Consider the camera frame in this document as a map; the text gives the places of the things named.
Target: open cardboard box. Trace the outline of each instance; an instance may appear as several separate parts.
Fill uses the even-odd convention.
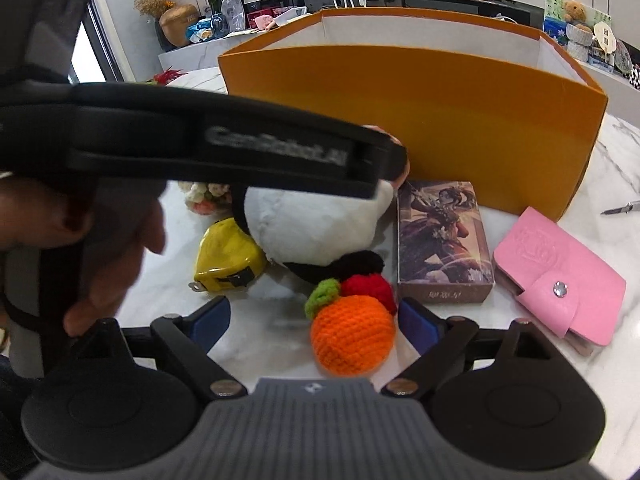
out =
[[[558,220],[607,105],[542,31],[469,14],[331,9],[218,58],[229,94],[376,124],[411,178],[468,180],[482,205]]]

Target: pink leather card holder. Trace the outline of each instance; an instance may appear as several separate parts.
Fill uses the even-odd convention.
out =
[[[626,282],[554,222],[529,207],[494,251],[523,292],[516,299],[558,337],[569,330],[611,342]]]

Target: gray ribbed surface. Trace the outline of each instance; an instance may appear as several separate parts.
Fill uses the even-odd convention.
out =
[[[320,384],[316,393],[309,384]],[[263,379],[253,395],[206,409],[171,453],[139,468],[82,474],[45,464],[29,480],[602,480],[586,464],[509,473],[462,455],[421,405],[376,394],[366,380]]]

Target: vase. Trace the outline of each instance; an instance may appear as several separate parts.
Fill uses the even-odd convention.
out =
[[[192,5],[172,7],[160,16],[160,26],[164,31],[164,35],[175,46],[189,44],[184,31],[197,21],[198,10]]]
[[[169,52],[171,50],[175,50],[175,47],[169,42],[169,40],[164,35],[162,31],[162,27],[160,27],[160,23],[157,18],[154,18],[154,28],[156,29],[156,38],[158,38],[158,43],[160,43],[160,47],[164,52]]]
[[[213,31],[213,39],[219,40],[229,33],[229,22],[221,12],[216,12],[211,17],[211,30]]]

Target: human hand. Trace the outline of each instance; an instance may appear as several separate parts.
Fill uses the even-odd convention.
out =
[[[0,251],[27,245],[50,249],[74,244],[89,232],[93,215],[84,203],[28,178],[0,179]],[[93,277],[87,298],[81,298],[65,314],[70,336],[82,335],[97,319],[118,311],[128,288],[140,274],[145,248],[164,250],[164,217],[160,203],[152,203],[148,215],[122,254]],[[0,306],[0,326],[6,326]]]

